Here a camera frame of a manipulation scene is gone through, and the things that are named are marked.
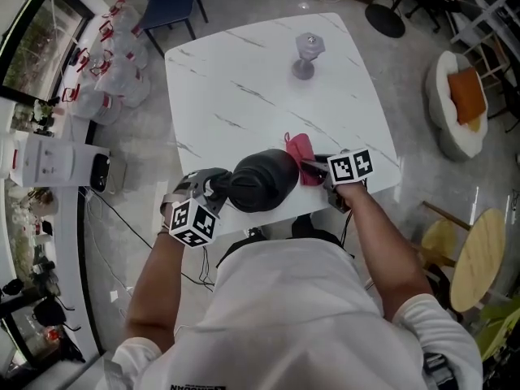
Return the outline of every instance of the white sofa chair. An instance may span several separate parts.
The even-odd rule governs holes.
[[[478,154],[488,133],[488,100],[480,78],[486,110],[479,117],[479,130],[474,132],[468,124],[461,125],[457,122],[457,108],[451,98],[448,75],[468,67],[471,64],[464,55],[446,50],[433,63],[426,79],[430,116],[440,129],[439,147],[446,156],[456,161],[468,160]]]

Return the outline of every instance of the hand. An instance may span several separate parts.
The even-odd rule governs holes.
[[[337,185],[336,192],[343,197],[345,204],[350,208],[353,207],[353,203],[357,198],[368,194],[365,186],[361,182]]]

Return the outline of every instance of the floor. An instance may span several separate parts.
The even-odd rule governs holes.
[[[436,132],[427,116],[423,81],[432,60],[451,46],[446,22],[435,35],[431,32],[430,20],[419,11],[412,20],[403,18],[406,34],[394,40],[375,31],[365,19],[366,5],[352,0],[334,4],[315,0],[202,1],[210,22],[203,22],[195,6],[190,19],[198,37],[291,15],[329,11],[340,15],[374,82],[401,165],[402,182],[375,194],[376,200],[402,233],[416,240],[420,239],[424,228],[437,219],[431,211],[420,206],[422,200],[468,222],[473,222],[488,207],[504,212],[509,210],[507,252],[495,289],[505,290],[510,285],[520,267],[520,256],[514,249],[520,238],[520,224],[515,223],[509,205],[514,197],[512,189],[520,187],[520,171],[514,161],[514,153],[520,150],[518,133],[504,134],[504,129],[513,120],[505,115],[490,122],[482,153],[469,162],[451,162],[439,151]],[[401,11],[409,10],[411,5],[412,2],[405,0]],[[155,35],[164,49],[189,41],[183,24],[174,26],[172,31],[161,28]],[[109,147],[127,160],[123,192],[106,196],[106,199],[151,244],[161,223],[158,205],[163,194],[179,180],[181,171],[164,62],[151,47],[145,73],[152,82],[148,98],[137,109],[125,110],[114,125],[100,127],[94,144]],[[496,93],[489,93],[487,97],[490,112],[501,108]],[[98,202],[92,200],[89,205],[90,212],[85,216],[89,291],[102,345],[113,350],[123,339],[124,317],[132,287],[150,250],[108,208],[104,207],[101,213]],[[345,217],[332,209],[316,213],[313,219],[317,227],[338,236],[345,223]],[[267,232],[271,238],[288,236],[291,222],[273,224],[267,227]],[[230,244],[241,238],[241,232],[222,236],[209,247],[212,279],[216,275],[216,262]],[[357,268],[366,280],[368,275],[353,223],[349,226],[345,248],[356,255]],[[196,279],[201,267],[202,251],[187,250],[184,273]],[[211,293],[186,279],[182,280],[182,286],[177,324],[193,325],[202,319]]]

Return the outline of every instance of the red bag handle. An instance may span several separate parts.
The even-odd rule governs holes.
[[[104,59],[103,63],[99,67],[93,67],[93,68],[89,69],[89,71],[92,73],[92,75],[94,75],[94,76],[98,76],[99,74],[103,75],[112,64],[112,62],[111,62],[112,56],[114,56],[114,54],[110,50],[108,50],[108,49],[103,50],[103,59]]]
[[[107,20],[104,24],[101,25],[99,28],[99,32],[101,33],[101,42],[105,41],[109,37],[112,37],[114,34],[114,26],[112,26],[112,23]]]
[[[87,48],[84,48],[80,51],[80,53],[78,54],[78,58],[80,57],[81,54],[83,54],[84,52],[86,52],[86,55],[83,55],[83,58],[80,60],[80,68],[76,71],[76,72],[81,72],[83,71],[83,69],[87,66],[87,63],[89,63],[89,59],[90,59],[90,53],[87,51]]]
[[[65,96],[67,95],[67,90],[70,89],[71,93],[69,94],[69,99],[67,100]],[[80,85],[78,84],[75,88],[65,88],[63,90],[62,94],[62,101],[63,102],[71,102],[75,101],[78,98],[78,95],[80,94]]]
[[[108,19],[109,17],[114,17],[119,13],[121,10],[121,7],[123,7],[123,4],[126,2],[126,0],[118,0],[114,3],[114,6],[112,6],[110,9],[108,9],[108,13],[102,16],[104,19]]]

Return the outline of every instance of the pink cloth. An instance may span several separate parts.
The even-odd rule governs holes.
[[[290,138],[289,133],[285,133],[285,151],[289,153],[300,168],[300,183],[304,186],[316,186],[321,182],[311,175],[306,174],[301,169],[301,161],[314,160],[314,151],[310,144],[309,136],[305,133],[297,134],[295,137]]]

